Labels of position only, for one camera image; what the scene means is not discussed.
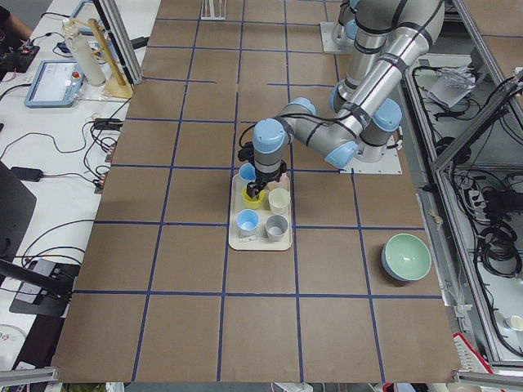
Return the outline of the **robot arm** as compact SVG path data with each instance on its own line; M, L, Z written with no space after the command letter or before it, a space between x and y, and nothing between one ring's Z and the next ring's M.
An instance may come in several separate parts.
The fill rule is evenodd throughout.
M256 123L253 138L239 152L256 178L246 186L255 198L287 167L283 149L295 140L343 169L361 144L369 144L368 127L402 79L405 70L426 54L440 35L445 18L442 1L344 1L338 25L357 27L346 77L333 89L334 118L317 115L306 98L289 102L273 118Z

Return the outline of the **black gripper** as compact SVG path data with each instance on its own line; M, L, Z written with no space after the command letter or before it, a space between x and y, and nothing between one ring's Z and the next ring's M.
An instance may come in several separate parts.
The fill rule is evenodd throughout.
M268 183L276 180L276 171L265 173L262 171L256 170L256 180L255 187L248 184L246 186L247 195L250 198L259 199L261 196L262 189L264 189Z

